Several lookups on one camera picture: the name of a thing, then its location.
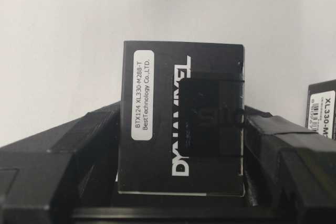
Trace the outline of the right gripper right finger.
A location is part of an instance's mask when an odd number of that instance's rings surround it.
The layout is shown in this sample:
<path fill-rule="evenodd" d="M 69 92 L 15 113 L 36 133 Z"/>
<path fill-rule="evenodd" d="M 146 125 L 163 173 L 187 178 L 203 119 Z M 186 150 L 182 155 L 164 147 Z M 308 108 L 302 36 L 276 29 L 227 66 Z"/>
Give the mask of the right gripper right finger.
<path fill-rule="evenodd" d="M 335 223 L 334 140 L 249 106 L 244 133 L 275 209 L 298 223 Z"/>

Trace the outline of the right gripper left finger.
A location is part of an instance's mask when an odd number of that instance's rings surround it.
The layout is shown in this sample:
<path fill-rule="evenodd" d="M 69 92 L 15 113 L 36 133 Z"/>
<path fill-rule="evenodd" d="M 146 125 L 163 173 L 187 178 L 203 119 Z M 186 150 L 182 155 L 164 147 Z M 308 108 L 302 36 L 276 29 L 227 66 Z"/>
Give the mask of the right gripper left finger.
<path fill-rule="evenodd" d="M 120 104 L 1 148 L 1 223 L 69 223 L 77 207 L 110 203 Z"/>

